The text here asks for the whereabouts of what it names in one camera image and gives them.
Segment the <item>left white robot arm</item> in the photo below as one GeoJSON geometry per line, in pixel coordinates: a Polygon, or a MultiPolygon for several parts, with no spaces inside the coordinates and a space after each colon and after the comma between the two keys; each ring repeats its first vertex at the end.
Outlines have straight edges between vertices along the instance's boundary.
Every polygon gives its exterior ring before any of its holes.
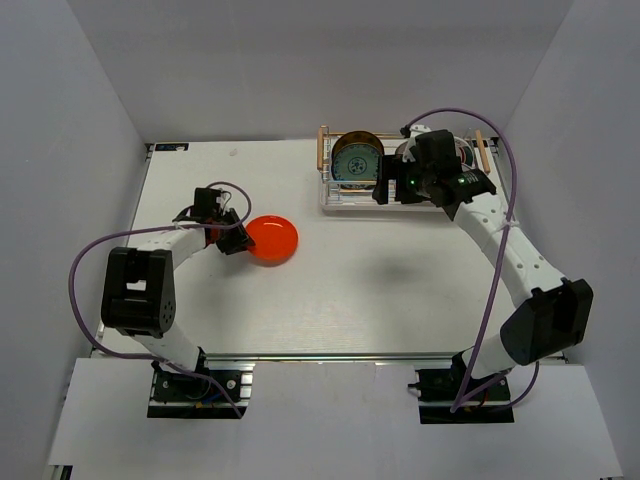
{"type": "Polygon", "coordinates": [[[212,377],[198,366],[202,350],[177,324],[174,272],[210,246],[234,255],[255,245],[244,218],[229,205],[234,189],[224,181],[196,188],[192,204],[169,227],[149,229],[144,243],[114,248],[108,256],[103,325],[134,339],[154,361],[176,366],[177,387],[191,399],[209,392],[212,377]]]}

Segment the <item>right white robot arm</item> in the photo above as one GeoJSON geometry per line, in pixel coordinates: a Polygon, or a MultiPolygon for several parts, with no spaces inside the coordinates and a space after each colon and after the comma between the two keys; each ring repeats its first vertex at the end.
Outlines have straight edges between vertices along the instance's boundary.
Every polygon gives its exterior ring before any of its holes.
{"type": "Polygon", "coordinates": [[[387,203],[394,183],[401,203],[428,200],[441,208],[499,271],[515,307],[497,334],[454,357],[452,388],[472,399],[489,377],[581,343],[594,293],[585,280],[571,280],[549,264],[508,219],[507,204],[489,177],[463,168],[451,132],[406,134],[402,153],[381,159],[373,199],[387,203]]]}

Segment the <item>orange plate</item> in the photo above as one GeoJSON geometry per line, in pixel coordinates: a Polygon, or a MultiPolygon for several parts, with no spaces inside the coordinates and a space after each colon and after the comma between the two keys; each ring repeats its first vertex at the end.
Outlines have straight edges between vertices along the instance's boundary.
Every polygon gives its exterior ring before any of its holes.
{"type": "Polygon", "coordinates": [[[254,242],[248,251],[259,264],[275,266],[284,263],[297,250],[298,231],[294,224],[284,217],[256,217],[247,224],[246,231],[254,242]]]}

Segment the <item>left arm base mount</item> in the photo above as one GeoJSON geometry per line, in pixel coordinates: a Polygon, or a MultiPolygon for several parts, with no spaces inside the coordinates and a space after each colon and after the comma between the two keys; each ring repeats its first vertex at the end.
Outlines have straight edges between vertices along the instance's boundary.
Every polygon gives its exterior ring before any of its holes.
{"type": "Polygon", "coordinates": [[[239,420],[251,397],[253,368],[248,364],[204,361],[199,373],[218,382],[196,379],[153,362],[150,419],[239,420]]]}

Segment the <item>yellow patterned plate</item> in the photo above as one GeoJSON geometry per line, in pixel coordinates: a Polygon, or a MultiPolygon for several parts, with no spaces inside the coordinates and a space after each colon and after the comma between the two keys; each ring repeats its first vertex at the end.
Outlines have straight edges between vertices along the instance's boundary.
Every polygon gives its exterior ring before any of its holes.
{"type": "Polygon", "coordinates": [[[365,144],[375,148],[381,154],[384,153],[384,146],[381,140],[371,132],[356,130],[340,136],[332,147],[331,154],[336,155],[340,150],[352,144],[365,144]]]}

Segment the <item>blue patterned plate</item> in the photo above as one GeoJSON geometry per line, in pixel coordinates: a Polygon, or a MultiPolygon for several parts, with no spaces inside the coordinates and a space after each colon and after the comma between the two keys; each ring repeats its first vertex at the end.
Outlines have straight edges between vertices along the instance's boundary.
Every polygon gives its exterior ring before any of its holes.
{"type": "Polygon", "coordinates": [[[380,150],[367,143],[338,147],[331,157],[331,175],[340,187],[372,189],[378,176],[380,150]]]}

